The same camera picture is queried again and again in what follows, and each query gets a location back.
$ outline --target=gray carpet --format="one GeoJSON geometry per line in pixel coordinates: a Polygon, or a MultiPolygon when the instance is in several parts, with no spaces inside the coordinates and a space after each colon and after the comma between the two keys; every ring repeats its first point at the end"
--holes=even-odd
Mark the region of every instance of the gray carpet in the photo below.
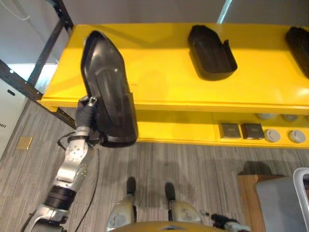
{"type": "MultiPolygon", "coordinates": [[[[71,115],[74,109],[67,109],[71,115]]],[[[23,112],[14,136],[0,161],[0,227],[19,231],[38,204],[44,201],[64,152],[57,139],[71,131],[37,105],[23,112]],[[29,150],[17,150],[20,136],[33,136],[29,150]]],[[[308,150],[214,147],[137,143],[127,148],[99,148],[100,172],[93,204],[82,223],[83,232],[104,231],[109,212],[125,194],[126,179],[137,180],[138,221],[167,220],[164,184],[174,183],[176,197],[197,210],[224,214],[244,222],[237,175],[291,175],[309,166],[308,150]]],[[[98,157],[76,196],[65,227],[74,231],[90,201],[98,157]]],[[[205,224],[211,222],[204,218],[205,224]]]]}

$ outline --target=wooden board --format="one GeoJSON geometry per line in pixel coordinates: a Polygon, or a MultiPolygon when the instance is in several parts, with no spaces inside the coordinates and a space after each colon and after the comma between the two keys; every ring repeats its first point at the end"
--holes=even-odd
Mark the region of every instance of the wooden board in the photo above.
{"type": "Polygon", "coordinates": [[[252,232],[265,232],[265,224],[260,201],[256,192],[256,183],[264,180],[280,178],[280,175],[239,175],[238,187],[242,199],[246,225],[252,232]]]}

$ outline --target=small dark box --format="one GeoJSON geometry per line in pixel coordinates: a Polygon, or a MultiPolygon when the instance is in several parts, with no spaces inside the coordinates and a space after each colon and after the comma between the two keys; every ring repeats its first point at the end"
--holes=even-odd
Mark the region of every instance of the small dark box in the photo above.
{"type": "Polygon", "coordinates": [[[236,123],[221,123],[220,135],[221,138],[241,138],[238,124],[236,123]]]}
{"type": "Polygon", "coordinates": [[[264,132],[261,124],[244,123],[241,125],[244,139],[264,139],[264,132]]]}

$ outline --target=lower shelf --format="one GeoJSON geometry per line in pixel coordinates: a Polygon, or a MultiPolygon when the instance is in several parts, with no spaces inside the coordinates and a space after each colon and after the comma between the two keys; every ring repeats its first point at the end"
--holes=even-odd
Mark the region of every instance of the lower shelf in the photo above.
{"type": "Polygon", "coordinates": [[[287,122],[280,115],[260,120],[255,114],[249,113],[137,110],[137,120],[140,142],[309,148],[309,121],[304,116],[299,116],[294,122],[287,122]],[[260,123],[263,131],[267,129],[278,131],[281,139],[271,143],[265,139],[221,138],[220,123],[237,123],[240,131],[242,123],[260,123]],[[292,142],[288,137],[291,130],[301,130],[306,136],[306,141],[300,144],[292,142]]]}

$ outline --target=robotic arm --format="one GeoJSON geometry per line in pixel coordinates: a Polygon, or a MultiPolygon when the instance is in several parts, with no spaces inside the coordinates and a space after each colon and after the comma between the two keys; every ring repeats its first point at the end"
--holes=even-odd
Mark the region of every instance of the robotic arm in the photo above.
{"type": "Polygon", "coordinates": [[[86,40],[82,76],[87,96],[76,110],[76,132],[68,139],[65,159],[47,198],[30,215],[21,232],[64,232],[69,209],[81,187],[96,144],[124,147],[138,137],[133,95],[123,58],[103,34],[93,31],[86,40]]]}

